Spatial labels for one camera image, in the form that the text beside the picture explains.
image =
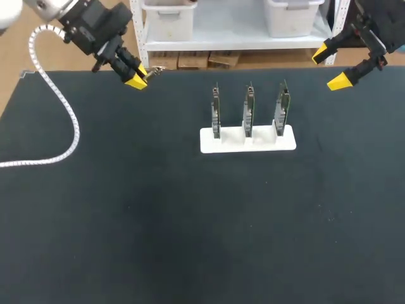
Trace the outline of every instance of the white holder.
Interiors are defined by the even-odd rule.
[[[245,136],[243,127],[222,127],[220,139],[214,138],[212,128],[200,130],[202,153],[288,151],[296,148],[292,127],[286,125],[284,135],[277,136],[274,120],[272,125],[255,125],[250,138]]]

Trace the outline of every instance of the white coiled cable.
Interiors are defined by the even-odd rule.
[[[74,129],[74,136],[73,136],[73,142],[70,145],[69,149],[66,150],[63,154],[60,154],[59,156],[52,157],[52,158],[46,158],[43,160],[15,160],[15,161],[5,161],[0,163],[0,168],[4,167],[20,167],[20,166],[33,166],[33,165],[47,165],[50,163],[58,163],[61,160],[64,160],[65,158],[69,157],[76,149],[78,145],[78,141],[80,138],[80,128],[78,125],[78,121],[76,118],[75,113],[73,112],[70,104],[64,97],[64,95],[61,93],[61,91],[56,87],[56,85],[53,83],[53,81],[49,78],[47,73],[44,71],[44,69],[41,67],[41,64],[38,61],[37,54],[35,52],[35,40],[38,36],[39,33],[45,32],[45,31],[50,31],[54,32],[58,37],[64,39],[65,38],[65,31],[63,31],[59,27],[54,27],[52,25],[41,25],[40,27],[37,27],[30,36],[30,39],[28,40],[28,50],[30,51],[31,55],[31,60],[32,63],[34,64],[35,68],[39,72],[39,74],[42,76],[42,78],[45,80],[45,82],[49,85],[49,87],[54,91],[54,93],[57,95],[59,100],[62,102],[63,106],[65,106],[70,119],[72,120],[73,123],[73,129]]]

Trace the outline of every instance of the dark table surface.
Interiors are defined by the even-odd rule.
[[[0,170],[1,304],[405,303],[405,69],[330,92],[341,69],[166,72],[144,92],[112,72],[54,72],[82,137],[67,160]],[[287,79],[297,149],[202,155],[211,90],[257,124]],[[0,160],[69,147],[39,75],[0,120]]]

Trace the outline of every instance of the white plastic bin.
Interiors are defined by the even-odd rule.
[[[148,35],[154,41],[189,41],[192,39],[194,10],[197,1],[143,0],[149,20]]]
[[[265,0],[271,37],[299,37],[311,33],[316,12],[325,0]]]

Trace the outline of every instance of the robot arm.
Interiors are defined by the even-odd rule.
[[[382,70],[388,64],[387,53],[405,44],[405,2],[403,0],[356,0],[360,10],[357,19],[340,34],[327,39],[313,56],[316,64],[335,54],[348,39],[359,37],[370,50],[369,59],[346,69],[328,83],[331,90],[355,86],[359,79],[374,68]]]
[[[92,71],[109,64],[121,81],[143,89],[147,81],[161,71],[147,73],[140,59],[123,47],[122,35],[132,19],[131,11],[119,3],[107,9],[99,0],[24,0],[45,22],[57,19],[66,32],[65,43],[74,43],[86,55],[96,59]],[[0,35],[18,18],[22,0],[0,0]]]

